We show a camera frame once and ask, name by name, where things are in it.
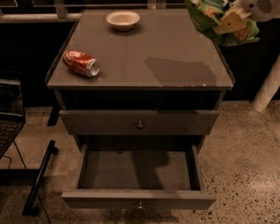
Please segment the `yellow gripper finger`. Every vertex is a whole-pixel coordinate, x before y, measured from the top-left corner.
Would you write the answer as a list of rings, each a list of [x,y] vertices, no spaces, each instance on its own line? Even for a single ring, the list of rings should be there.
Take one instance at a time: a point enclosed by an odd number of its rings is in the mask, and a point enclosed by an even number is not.
[[[217,35],[233,33],[245,28],[246,21],[251,16],[251,12],[245,11],[243,8],[234,8],[225,13],[220,20],[220,25],[214,27],[213,30]]]

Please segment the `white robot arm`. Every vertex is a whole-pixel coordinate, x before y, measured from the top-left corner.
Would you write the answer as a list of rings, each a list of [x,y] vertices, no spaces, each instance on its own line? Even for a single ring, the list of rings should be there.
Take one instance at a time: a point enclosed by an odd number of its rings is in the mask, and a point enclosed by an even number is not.
[[[214,31],[223,35],[243,30],[248,19],[259,22],[280,19],[280,0],[235,0]],[[252,101],[252,107],[263,112],[279,88],[280,54]]]

